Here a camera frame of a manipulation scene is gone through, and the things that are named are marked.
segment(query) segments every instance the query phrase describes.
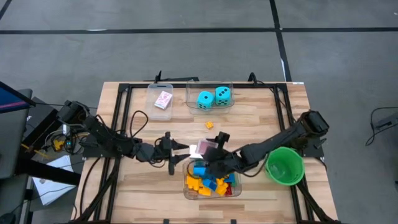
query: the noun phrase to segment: blue toy block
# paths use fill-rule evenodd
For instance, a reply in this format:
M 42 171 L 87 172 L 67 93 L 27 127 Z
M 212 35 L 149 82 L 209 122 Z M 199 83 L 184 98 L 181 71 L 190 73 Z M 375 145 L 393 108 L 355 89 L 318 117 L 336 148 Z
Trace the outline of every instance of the blue toy block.
M 231 90 L 228 87 L 221 86 L 216 88 L 216 104 L 218 106 L 231 104 Z
M 202 91 L 197 99 L 197 108 L 203 110 L 210 110 L 213 105 L 214 96 L 209 91 Z
M 231 183 L 235 182 L 235 175 L 230 174 L 228 178 L 224 180 L 224 182 L 231 182 Z
M 193 175 L 203 177 L 206 174 L 206 167 L 193 167 Z
M 202 184 L 205 187 L 210 188 L 212 191 L 216 191 L 216 189 L 217 189 L 217 183 L 214 181 L 211 181 L 209 179 L 202 180 Z

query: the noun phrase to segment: green bucket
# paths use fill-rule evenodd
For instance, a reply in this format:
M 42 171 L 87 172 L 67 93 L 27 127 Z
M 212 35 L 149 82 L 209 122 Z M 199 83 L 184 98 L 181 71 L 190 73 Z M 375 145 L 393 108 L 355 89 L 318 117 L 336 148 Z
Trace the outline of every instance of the green bucket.
M 303 178 L 304 160 L 293 149 L 279 147 L 269 154 L 265 169 L 278 184 L 291 186 Z

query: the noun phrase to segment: monitor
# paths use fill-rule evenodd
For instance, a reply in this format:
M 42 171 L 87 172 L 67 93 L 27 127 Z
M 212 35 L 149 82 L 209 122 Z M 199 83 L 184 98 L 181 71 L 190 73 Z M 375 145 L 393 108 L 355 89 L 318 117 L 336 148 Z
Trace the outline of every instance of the monitor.
M 0 82 L 0 113 L 27 109 L 35 105 L 30 98 Z

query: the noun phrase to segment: wooden tabletop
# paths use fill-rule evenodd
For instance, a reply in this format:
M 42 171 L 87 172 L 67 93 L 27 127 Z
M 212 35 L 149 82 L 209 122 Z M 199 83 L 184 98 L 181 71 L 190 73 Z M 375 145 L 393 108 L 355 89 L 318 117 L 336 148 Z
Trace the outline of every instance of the wooden tabletop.
M 110 126 L 113 116 L 118 82 L 104 83 L 97 113 Z M 287 83 L 290 104 L 295 118 L 310 108 L 303 84 Z M 192 115 L 185 104 L 185 89 L 174 88 L 172 119 L 170 121 L 149 121 L 137 135 L 145 142 L 154 141 L 170 131 L 172 137 L 183 144 L 197 144 L 199 139 L 213 138 L 219 131 L 231 135 L 227 150 L 245 144 L 261 142 L 280 132 L 274 96 L 268 89 L 234 89 L 235 104 L 228 114 Z M 129 109 L 129 120 L 135 110 L 145 111 L 146 88 L 134 89 Z M 123 105 L 119 114 L 120 127 Z M 144 117 L 136 115 L 133 132 L 144 124 Z M 205 122 L 212 121 L 214 128 L 207 130 Z M 80 204 L 83 181 L 94 159 L 85 162 L 75 204 Z M 135 159 L 121 161 L 118 187 L 114 201 L 112 223 L 294 223 L 294 209 L 289 187 L 274 183 L 264 171 L 253 178 L 241 175 L 242 194 L 238 197 L 206 200 L 187 200 L 183 195 L 182 164 L 175 168 L 175 175 L 167 173 L 167 166 L 161 169 L 151 167 Z M 83 199 L 83 209 L 98 192 L 103 159 L 89 176 Z M 251 170 L 252 174 L 259 167 Z M 325 168 L 315 159 L 305 159 L 305 173 L 308 188 L 314 199 L 330 217 L 337 219 Z M 302 216 L 307 218 L 300 191 Z M 103 200 L 101 218 L 105 217 L 108 194 Z

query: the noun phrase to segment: clear plastic container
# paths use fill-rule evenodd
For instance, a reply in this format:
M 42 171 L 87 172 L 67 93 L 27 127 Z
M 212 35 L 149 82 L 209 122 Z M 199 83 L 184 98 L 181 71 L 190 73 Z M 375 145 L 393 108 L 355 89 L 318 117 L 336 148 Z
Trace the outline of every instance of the clear plastic container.
M 218 193 L 211 191 L 210 196 L 204 196 L 198 194 L 195 190 L 189 189 L 188 186 L 185 184 L 187 180 L 187 167 L 189 168 L 193 167 L 195 164 L 204 164 L 205 161 L 203 159 L 191 159 L 188 161 L 185 161 L 183 163 L 182 169 L 183 169 L 183 174 L 184 174 L 184 182 L 183 182 L 183 192 L 185 198 L 189 200 L 195 200 L 195 199 L 206 199 L 206 198 L 225 198 L 225 197 L 236 197 L 239 196 L 242 193 L 242 184 L 241 184 L 241 179 L 238 173 L 234 173 L 235 175 L 235 182 L 236 185 L 235 187 L 232 187 L 232 194 L 231 195 L 225 195 L 225 196 L 220 196 Z
M 173 85 L 163 83 L 154 83 L 148 85 L 146 113 L 151 120 L 168 121 L 172 118 L 173 98 L 170 100 L 169 104 L 164 110 L 155 106 L 155 102 L 159 95 L 162 93 L 162 91 L 173 94 Z
M 197 99 L 202 91 L 209 91 L 215 96 L 216 88 L 228 87 L 231 91 L 231 103 L 229 105 L 217 105 L 214 101 L 211 109 L 201 109 L 197 106 Z M 234 88 L 232 82 L 195 82 L 188 81 L 185 90 L 185 103 L 190 108 L 191 114 L 226 114 L 235 104 Z

